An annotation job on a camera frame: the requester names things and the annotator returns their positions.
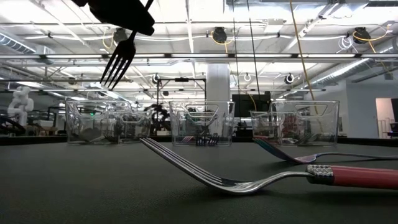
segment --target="gray tabletop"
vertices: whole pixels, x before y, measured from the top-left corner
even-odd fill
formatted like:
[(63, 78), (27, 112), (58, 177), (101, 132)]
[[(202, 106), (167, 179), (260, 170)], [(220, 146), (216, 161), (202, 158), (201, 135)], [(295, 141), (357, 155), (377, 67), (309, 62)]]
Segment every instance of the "gray tabletop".
[[(255, 180), (305, 170), (254, 143), (172, 147), (222, 177)], [(288, 147), (315, 152), (394, 155), (393, 147)], [(321, 157), (317, 164), (398, 169), (398, 161)], [(397, 223), (398, 192), (281, 180), (250, 196), (211, 190), (142, 144), (0, 147), (0, 223)]]

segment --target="pink fork handle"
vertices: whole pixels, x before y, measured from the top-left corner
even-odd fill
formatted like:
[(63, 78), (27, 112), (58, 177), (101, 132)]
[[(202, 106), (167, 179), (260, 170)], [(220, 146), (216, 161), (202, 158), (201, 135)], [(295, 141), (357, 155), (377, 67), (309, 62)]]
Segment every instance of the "pink fork handle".
[(398, 189), (398, 170), (309, 165), (307, 172), (314, 175), (309, 178), (313, 184)]

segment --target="ceiling duct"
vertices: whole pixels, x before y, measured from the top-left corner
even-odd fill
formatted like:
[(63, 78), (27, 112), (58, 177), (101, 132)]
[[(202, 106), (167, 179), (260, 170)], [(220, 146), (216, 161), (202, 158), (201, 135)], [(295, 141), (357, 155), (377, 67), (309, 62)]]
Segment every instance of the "ceiling duct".
[[(383, 42), (375, 47), (376, 53), (379, 54), (397, 54), (398, 53), (398, 39), (397, 37), (393, 37), (390, 40)], [(361, 60), (357, 60), (351, 63), (344, 63), (317, 75), (316, 77), (310, 80), (312, 85), (323, 85), (327, 86), (331, 83), (337, 83), (340, 80), (348, 78), (352, 75), (358, 74), (359, 72), (363, 72), (369, 67), (373, 67), (376, 62), (370, 58), (364, 58)], [(307, 84), (301, 84), (296, 86), (296, 88), (306, 88)]]
[[(16, 52), (22, 53), (22, 54), (54, 54), (55, 52), (43, 45), (39, 44), (32, 44), (32, 43), (27, 43), (24, 40), (21, 40), (19, 37), (7, 33), (4, 30), (0, 30), (0, 44), (6, 47), (9, 47), (12, 50), (15, 50)], [(37, 62), (40, 63), (45, 63), (47, 65), (53, 64), (53, 60), (49, 59), (38, 59), (36, 60)]]

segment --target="ceiling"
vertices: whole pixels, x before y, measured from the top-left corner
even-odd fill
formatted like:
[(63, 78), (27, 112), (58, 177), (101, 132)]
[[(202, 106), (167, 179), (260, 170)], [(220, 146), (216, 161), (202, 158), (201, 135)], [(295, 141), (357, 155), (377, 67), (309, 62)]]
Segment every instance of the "ceiling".
[[(349, 48), (342, 48), (341, 41), (347, 34), (352, 34), (355, 27), (365, 27), (372, 38), (383, 36), (386, 26), (389, 33), (374, 45), (386, 41), (398, 32), (398, 7), (364, 7), (366, 4), (342, 5), (336, 12), (326, 19), (317, 20), (318, 13), (325, 7), (323, 3), (294, 4), (295, 20), (298, 31), (308, 28), (302, 40), (303, 53), (343, 54), (357, 50), (369, 50), (368, 44), (350, 44)], [(271, 54), (271, 53), (298, 53), (298, 45), (289, 44), (295, 40), (294, 25), (289, 4), (251, 4), (250, 14), (247, 5), (238, 4), (234, 12), (230, 6), (225, 6), (223, 0), (155, 0), (150, 13), (156, 21), (155, 33), (151, 37), (137, 35), (135, 44), (138, 54), (154, 53), (186, 53), (186, 54)], [(273, 19), (282, 19), (280, 37), (276, 33), (264, 33)], [(232, 40), (234, 30), (237, 32), (236, 41), (227, 46), (216, 44), (211, 36), (207, 37), (215, 27), (224, 27), (227, 36)], [(71, 0), (0, 0), (0, 33), (13, 35), (28, 46), (46, 46), (54, 54), (110, 54), (115, 49), (112, 41), (117, 27), (110, 24), (101, 24), (88, 6), (78, 7)], [(0, 54), (19, 54), (8, 47), (0, 45)], [(51, 78), (85, 78), (99, 79), (104, 71), (106, 60), (60, 59), (54, 60), (52, 65), (38, 63), (34, 60), (3, 60), (8, 65), (22, 67), (44, 77), (46, 73)], [(162, 78), (196, 77), (205, 78), (207, 73), (206, 60), (171, 60), (166, 58), (134, 59), (133, 65), (126, 73), (126, 78), (133, 83), (120, 83), (117, 88), (153, 88), (151, 78), (154, 74)], [(70, 66), (81, 63), (79, 67)], [(255, 88), (256, 73), (261, 88), (287, 88), (284, 83), (286, 74), (302, 77), (303, 68), (300, 61), (270, 62), (225, 61), (228, 63), (231, 74), (238, 75), (240, 85)], [(305, 66), (310, 77), (335, 65), (335, 62), (306, 62)], [(302, 83), (304, 78), (296, 79)], [(86, 88), (82, 85), (68, 83), (53, 83), (62, 88)], [(168, 98), (203, 98), (203, 92), (195, 83), (170, 83), (170, 88), (198, 88), (197, 91), (186, 94), (172, 93)], [(149, 100), (150, 96), (132, 92), (120, 92), (127, 99)]]

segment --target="cutlery utensil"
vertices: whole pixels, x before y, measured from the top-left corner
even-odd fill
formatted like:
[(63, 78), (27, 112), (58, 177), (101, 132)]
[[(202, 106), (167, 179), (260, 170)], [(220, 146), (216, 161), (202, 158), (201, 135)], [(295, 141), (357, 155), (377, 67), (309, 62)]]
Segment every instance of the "cutlery utensil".
[(259, 138), (253, 139), (255, 143), (260, 145), (263, 149), (271, 153), (272, 155), (289, 162), (295, 162), (297, 164), (311, 164), (316, 161), (320, 156), (352, 156), (352, 157), (362, 157), (368, 159), (383, 159), (383, 160), (398, 160), (398, 156), (374, 156), (374, 155), (364, 155), (364, 154), (353, 154), (353, 153), (342, 153), (342, 152), (322, 152), (309, 156), (300, 156), (293, 158), (292, 156), (286, 154), (284, 151), (273, 146), (271, 143)]
[(141, 142), (199, 182), (229, 194), (253, 194), (286, 177), (306, 177), (311, 184), (398, 189), (398, 170), (343, 166), (308, 165), (305, 172), (281, 172), (266, 179), (255, 181), (230, 180), (205, 171), (151, 138), (142, 138)]
[[(148, 10), (150, 5), (153, 3), (154, 0), (148, 0), (147, 4), (145, 5), (145, 9)], [(101, 80), (99, 81), (100, 83), (103, 82), (104, 78), (106, 77), (106, 74), (108, 73), (108, 70), (111, 68), (112, 64), (113, 67), (105, 81), (105, 85), (109, 81), (109, 79), (112, 77), (108, 88), (112, 85), (112, 82), (114, 79), (117, 77), (113, 88), (119, 83), (120, 79), (124, 76), (126, 73), (127, 69), (129, 68), (132, 60), (134, 59), (134, 56), (136, 55), (136, 46), (134, 45), (134, 38), (136, 38), (137, 31), (134, 30), (130, 37), (127, 40), (120, 41), (116, 49), (114, 50), (112, 57), (110, 58), (108, 64), (106, 65), (105, 71), (102, 74)]]

